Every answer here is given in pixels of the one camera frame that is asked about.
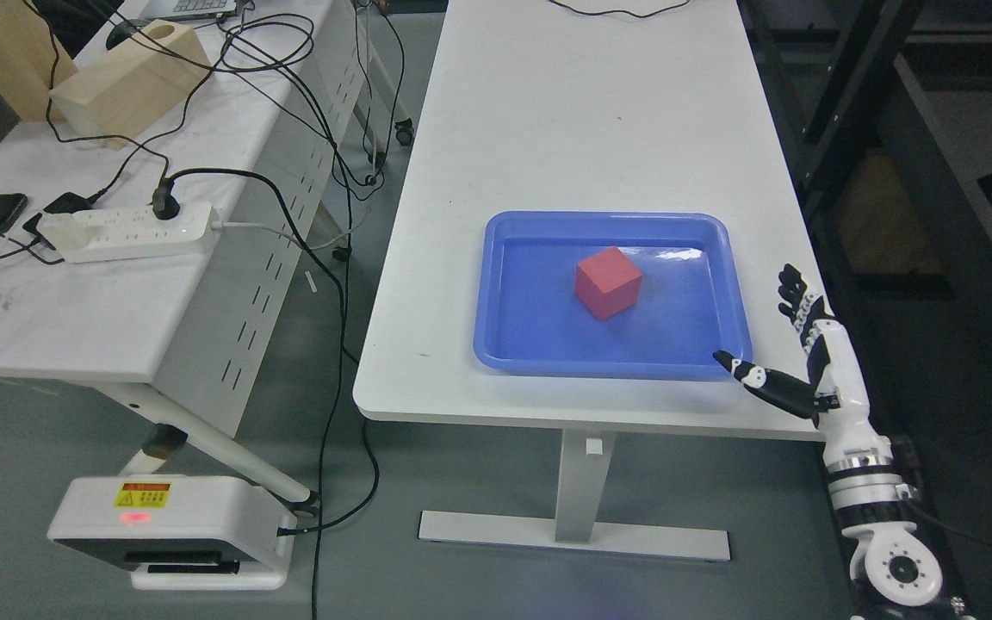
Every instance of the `white device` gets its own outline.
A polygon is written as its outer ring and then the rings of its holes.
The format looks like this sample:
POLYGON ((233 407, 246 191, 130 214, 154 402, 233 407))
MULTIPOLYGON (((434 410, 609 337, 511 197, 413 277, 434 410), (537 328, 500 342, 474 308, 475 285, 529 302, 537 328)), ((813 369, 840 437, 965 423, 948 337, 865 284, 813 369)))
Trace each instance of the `white device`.
POLYGON ((194 201, 170 220, 161 220, 149 205, 96 208, 76 213, 46 213, 36 224, 68 263, 170 256, 208 251, 216 243, 216 212, 207 201, 194 201))
POLYGON ((139 590, 272 590, 288 576, 296 517, 232 476, 72 480, 50 541, 129 570, 139 590))

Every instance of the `yellow warning sticker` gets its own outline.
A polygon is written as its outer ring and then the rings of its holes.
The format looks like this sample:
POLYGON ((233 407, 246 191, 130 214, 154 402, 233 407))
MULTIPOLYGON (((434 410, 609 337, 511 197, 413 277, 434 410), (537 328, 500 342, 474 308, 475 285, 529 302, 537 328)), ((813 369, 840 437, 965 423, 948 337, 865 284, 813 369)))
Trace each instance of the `yellow warning sticker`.
POLYGON ((126 482, 117 492, 114 507, 118 509, 161 509, 171 491, 168 482, 126 482))

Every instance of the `robotic arm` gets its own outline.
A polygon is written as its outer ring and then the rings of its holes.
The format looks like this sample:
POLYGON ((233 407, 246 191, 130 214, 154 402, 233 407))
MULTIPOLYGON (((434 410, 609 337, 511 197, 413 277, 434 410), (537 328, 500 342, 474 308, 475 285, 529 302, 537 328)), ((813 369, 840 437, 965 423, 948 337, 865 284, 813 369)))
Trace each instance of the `robotic arm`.
POLYGON ((916 490, 896 473, 890 440, 871 428, 871 406, 844 326, 830 313, 824 297, 808 290, 794 266, 784 266, 779 282, 784 300, 779 311, 798 332, 807 354, 808 380, 763 369, 725 350, 718 350, 714 358, 748 392, 811 420, 824 436, 822 458, 838 525, 841 534, 859 542, 849 576, 881 597, 867 610, 869 616, 970 619, 961 616, 961 601, 940 596, 940 564, 913 535, 917 524, 902 498, 916 490))

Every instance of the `power strip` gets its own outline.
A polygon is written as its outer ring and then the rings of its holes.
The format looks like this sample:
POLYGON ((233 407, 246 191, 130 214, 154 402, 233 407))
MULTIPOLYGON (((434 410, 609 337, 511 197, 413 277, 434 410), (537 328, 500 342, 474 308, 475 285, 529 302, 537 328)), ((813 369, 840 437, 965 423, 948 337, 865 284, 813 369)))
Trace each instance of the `power strip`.
POLYGON ((36 229, 68 263, 94 263, 208 251, 216 243, 217 215, 207 201, 182 205, 170 220, 151 207, 100 208, 44 214, 36 229))

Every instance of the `white folding table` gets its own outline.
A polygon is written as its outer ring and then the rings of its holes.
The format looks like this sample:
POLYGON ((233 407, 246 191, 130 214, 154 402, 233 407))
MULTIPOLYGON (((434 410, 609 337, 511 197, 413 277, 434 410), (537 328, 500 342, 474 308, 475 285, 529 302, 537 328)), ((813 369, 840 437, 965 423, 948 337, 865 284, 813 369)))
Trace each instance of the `white folding table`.
POLYGON ((756 360, 802 376, 777 274, 792 263, 816 282, 818 270, 736 3, 635 20, 451 1, 354 387, 370 419, 562 429, 555 518, 425 511, 421 538, 728 560, 721 530, 595 523, 617 433, 816 440, 814 427, 732 381, 481 364, 481 242, 517 209, 716 216, 756 360))
MULTIPOLYGON (((135 16, 143 3, 127 0, 121 10, 135 16)), ((253 16, 282 12, 311 17, 315 24, 314 53, 293 70, 319 99, 335 139, 342 140, 365 86, 358 60, 362 50, 362 63, 369 66, 365 28, 355 23, 347 0, 271 0, 253 16)), ((80 65, 99 54, 108 28, 80 54, 80 65)), ((220 31, 197 33, 216 60, 220 31)), ((256 28, 245 36, 276 58, 302 46, 291 28, 256 28)), ((246 66, 252 60, 233 53, 232 62, 246 66)), ((270 177, 306 234, 331 174, 332 147, 264 96, 317 127, 286 79, 275 71, 244 76, 263 94, 236 75, 215 74, 190 102, 185 126, 150 147, 168 154, 170 172, 219 166, 270 177)), ((142 136, 174 127, 181 109, 176 106, 142 136)), ((62 131, 74 136, 66 125, 62 131)), ((44 123, 21 123, 0 145, 0 193, 30 199, 12 235, 28 240, 21 231, 28 216, 64 192, 97 191, 128 153, 95 142, 61 145, 44 123)), ((137 154, 98 207, 148 204, 160 172, 156 158, 137 154)), ((209 201, 221 220, 286 229, 270 189, 243 177, 185 177, 176 197, 209 201)), ((0 239, 0 254, 13 248, 0 239)), ((0 377, 55 378, 97 388, 153 423, 182 429, 190 444, 281 498, 306 502, 311 493, 304 484, 233 441, 300 254, 295 244, 270 232, 226 229, 205 254, 55 267, 24 254, 1 259, 0 377)))

